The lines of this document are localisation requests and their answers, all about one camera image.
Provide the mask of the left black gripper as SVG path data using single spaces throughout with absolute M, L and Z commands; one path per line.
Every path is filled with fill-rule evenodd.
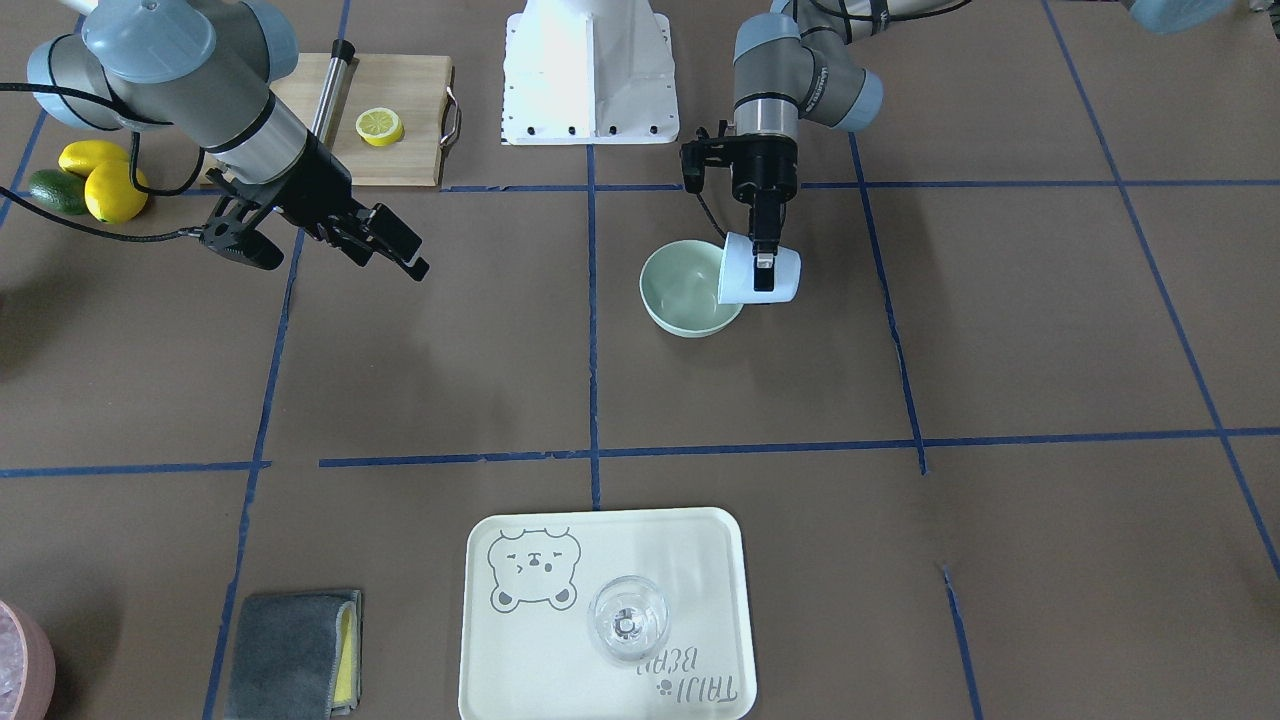
M 783 135 L 745 135 L 730 140 L 731 193 L 736 201 L 751 204 L 753 209 L 753 291 L 772 293 L 777 256 L 767 251 L 778 250 L 785 202 L 799 191 L 797 142 Z

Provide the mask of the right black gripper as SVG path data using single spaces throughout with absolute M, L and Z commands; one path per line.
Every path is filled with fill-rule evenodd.
M 306 137 L 293 165 L 262 187 L 262 202 L 279 209 L 292 225 L 332 245 L 357 266 L 381 258 L 415 282 L 431 270 L 420 254 L 419 234 L 385 204 L 375 202 L 362 210 L 352 195 L 349 172 L 314 135 Z

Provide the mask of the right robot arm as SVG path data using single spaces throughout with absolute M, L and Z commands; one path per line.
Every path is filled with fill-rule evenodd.
M 297 67 L 297 37 L 266 1 L 78 1 L 74 35 L 41 44 L 23 90 L 82 129 L 172 126 L 212 159 L 223 195 L 189 236 L 264 270 L 283 252 L 259 232 L 279 213 L 364 266 L 376 255 L 421 281 L 421 240 L 389 208 L 361 205 L 349 172 L 273 92 Z

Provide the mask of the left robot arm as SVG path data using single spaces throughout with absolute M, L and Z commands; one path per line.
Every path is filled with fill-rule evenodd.
M 731 193 L 748 209 L 748 231 L 724 240 L 721 302 L 795 299 L 803 261 L 783 245 L 782 233 L 786 208 L 800 187 L 797 128 L 810 122 L 856 133 L 884 101 L 881 78 L 854 61 L 850 45 L 960 8 L 959 1 L 774 1 L 739 27 L 733 132 L 717 138 L 704 156 L 707 167 L 728 168 Z

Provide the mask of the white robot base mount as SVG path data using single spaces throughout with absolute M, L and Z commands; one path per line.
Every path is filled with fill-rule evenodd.
M 502 143 L 677 140 L 671 23 L 650 3 L 527 1 L 504 40 Z

